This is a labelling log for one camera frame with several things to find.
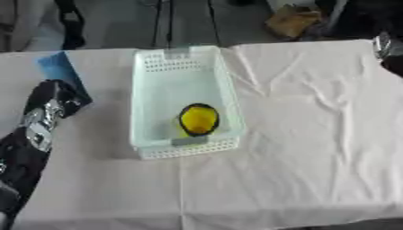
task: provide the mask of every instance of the white plastic basket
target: white plastic basket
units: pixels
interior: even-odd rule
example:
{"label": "white plastic basket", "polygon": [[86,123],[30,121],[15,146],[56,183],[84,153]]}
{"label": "white plastic basket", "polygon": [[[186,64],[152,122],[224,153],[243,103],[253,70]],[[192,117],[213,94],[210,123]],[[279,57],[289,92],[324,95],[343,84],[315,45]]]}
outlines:
{"label": "white plastic basket", "polygon": [[[217,47],[139,51],[135,55],[130,142],[142,159],[197,155],[238,146],[245,125]],[[214,107],[219,127],[181,137],[175,119],[193,103]]]}

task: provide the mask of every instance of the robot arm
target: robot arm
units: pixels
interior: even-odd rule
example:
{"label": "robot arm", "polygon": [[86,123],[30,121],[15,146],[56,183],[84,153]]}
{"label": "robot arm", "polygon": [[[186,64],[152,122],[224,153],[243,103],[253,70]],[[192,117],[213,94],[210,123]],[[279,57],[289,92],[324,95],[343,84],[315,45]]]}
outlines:
{"label": "robot arm", "polygon": [[10,229],[34,192],[51,151],[52,132],[61,119],[81,108],[72,87],[42,82],[25,106],[22,122],[0,140],[0,229]]}

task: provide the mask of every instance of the yellow cup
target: yellow cup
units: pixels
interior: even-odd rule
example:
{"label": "yellow cup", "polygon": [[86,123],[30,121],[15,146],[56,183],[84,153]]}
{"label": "yellow cup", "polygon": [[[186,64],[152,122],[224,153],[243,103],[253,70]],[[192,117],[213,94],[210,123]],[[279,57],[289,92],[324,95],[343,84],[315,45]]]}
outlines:
{"label": "yellow cup", "polygon": [[179,124],[190,137],[206,136],[219,126],[219,113],[208,104],[191,104],[179,114]]}

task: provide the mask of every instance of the white tablecloth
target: white tablecloth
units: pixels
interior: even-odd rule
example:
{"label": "white tablecloth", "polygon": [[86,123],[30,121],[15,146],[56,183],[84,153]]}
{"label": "white tablecloth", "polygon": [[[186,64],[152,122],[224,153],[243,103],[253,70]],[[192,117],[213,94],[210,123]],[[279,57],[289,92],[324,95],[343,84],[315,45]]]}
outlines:
{"label": "white tablecloth", "polygon": [[[94,105],[58,127],[16,229],[257,230],[403,214],[403,83],[369,41],[233,50],[241,147],[156,161],[133,158],[128,141],[133,50],[70,52]],[[44,55],[0,55],[2,135]]]}

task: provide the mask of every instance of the blue towel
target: blue towel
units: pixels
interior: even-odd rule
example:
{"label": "blue towel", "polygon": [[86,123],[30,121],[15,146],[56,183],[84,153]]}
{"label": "blue towel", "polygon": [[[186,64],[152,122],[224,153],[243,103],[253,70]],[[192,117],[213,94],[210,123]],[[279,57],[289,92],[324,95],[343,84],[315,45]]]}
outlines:
{"label": "blue towel", "polygon": [[91,103],[93,99],[83,86],[76,70],[71,65],[65,52],[43,57],[38,64],[47,79],[62,80],[70,84],[77,92],[77,96],[83,106]]}

